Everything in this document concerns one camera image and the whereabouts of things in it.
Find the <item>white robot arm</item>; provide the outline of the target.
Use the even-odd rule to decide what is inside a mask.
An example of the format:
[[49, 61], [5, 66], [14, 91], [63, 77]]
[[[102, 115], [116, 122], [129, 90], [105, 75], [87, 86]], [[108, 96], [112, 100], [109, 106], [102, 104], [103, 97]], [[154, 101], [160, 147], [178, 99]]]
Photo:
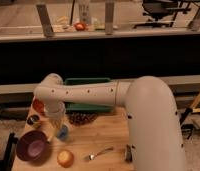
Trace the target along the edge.
[[169, 86], [158, 77], [65, 85], [52, 73], [37, 85], [34, 96], [44, 103], [46, 116], [55, 120], [62, 116], [66, 102], [122, 107], [137, 171], [187, 171], [176, 101]]

